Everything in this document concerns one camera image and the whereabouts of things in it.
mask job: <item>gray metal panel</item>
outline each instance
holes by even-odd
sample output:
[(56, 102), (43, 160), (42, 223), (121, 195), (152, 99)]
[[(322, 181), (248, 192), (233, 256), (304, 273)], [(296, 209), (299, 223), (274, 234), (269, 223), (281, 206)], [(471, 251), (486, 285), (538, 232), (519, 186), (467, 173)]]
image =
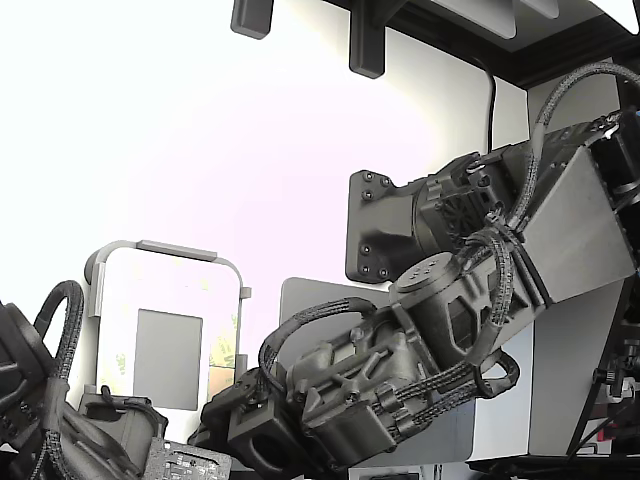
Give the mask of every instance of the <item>gray metal panel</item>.
[(564, 455), (582, 413), (624, 280), (553, 305), (534, 323), (529, 453)]
[[(389, 303), (388, 292), (290, 278), (282, 285), (280, 323), (305, 308), (350, 296), (366, 298), (378, 307)], [(287, 340), (280, 350), (278, 361), (288, 368), (319, 341), (333, 339), (359, 322), (359, 314), (348, 313), (307, 324)], [(427, 430), (400, 444), (394, 453), (382, 453), (358, 467), (465, 461), (473, 448), (474, 418), (475, 402), (469, 402), (436, 419)]]
[(160, 408), (196, 411), (202, 318), (138, 311), (133, 394)]
[(627, 241), (591, 152), (579, 147), (523, 232), (524, 247), (554, 302), (635, 273)]

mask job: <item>metal bracket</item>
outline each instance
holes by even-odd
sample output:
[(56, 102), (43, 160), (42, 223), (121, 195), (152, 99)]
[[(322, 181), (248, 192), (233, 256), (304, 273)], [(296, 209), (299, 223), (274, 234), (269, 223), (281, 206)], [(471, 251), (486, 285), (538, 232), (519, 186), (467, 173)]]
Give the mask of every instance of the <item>metal bracket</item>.
[(369, 78), (378, 78), (385, 66), (385, 26), (407, 0), (353, 0), (349, 68)]
[(231, 30), (261, 40), (271, 31), (273, 0), (234, 0)]
[[(408, 0), (352, 0), (349, 68), (378, 78), (385, 66), (385, 27)], [(271, 31), (273, 0), (234, 0), (231, 30), (258, 40)]]

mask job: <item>screen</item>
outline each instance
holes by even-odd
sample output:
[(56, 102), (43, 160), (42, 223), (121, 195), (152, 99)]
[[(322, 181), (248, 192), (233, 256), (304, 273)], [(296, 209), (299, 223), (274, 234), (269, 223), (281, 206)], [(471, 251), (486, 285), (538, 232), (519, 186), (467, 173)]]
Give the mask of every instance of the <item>screen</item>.
[(133, 394), (154, 407), (198, 409), (202, 318), (138, 310)]

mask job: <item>braided cable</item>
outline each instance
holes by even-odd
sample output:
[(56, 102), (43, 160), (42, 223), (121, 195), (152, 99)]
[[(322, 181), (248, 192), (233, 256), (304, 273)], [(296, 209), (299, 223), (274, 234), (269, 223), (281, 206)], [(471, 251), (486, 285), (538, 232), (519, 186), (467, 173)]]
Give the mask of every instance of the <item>braided cable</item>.
[(577, 68), (560, 81), (547, 98), (542, 110), (540, 110), (536, 124), (533, 128), (530, 149), (527, 154), (527, 173), (525, 182), (520, 194), (518, 195), (518, 199), (507, 218), (507, 225), (511, 229), (515, 229), (521, 224), (525, 217), (527, 208), (531, 203), (531, 199), (536, 188), (536, 182), (538, 180), (538, 167), (540, 166), (540, 161), (542, 159), (544, 135), (560, 100), (562, 100), (564, 95), (576, 83), (592, 75), (599, 74), (615, 75), (616, 77), (628, 80), (631, 84), (640, 89), (640, 75), (626, 67), (610, 62), (595, 62), (584, 65)]

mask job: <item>bolt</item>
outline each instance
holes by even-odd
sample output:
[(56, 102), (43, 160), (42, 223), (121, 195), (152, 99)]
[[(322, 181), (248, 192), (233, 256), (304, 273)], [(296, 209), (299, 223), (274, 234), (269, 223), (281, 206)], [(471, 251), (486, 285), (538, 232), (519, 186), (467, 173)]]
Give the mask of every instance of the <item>bolt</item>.
[(358, 392), (349, 392), (344, 399), (347, 403), (356, 403), (360, 399), (360, 394)]

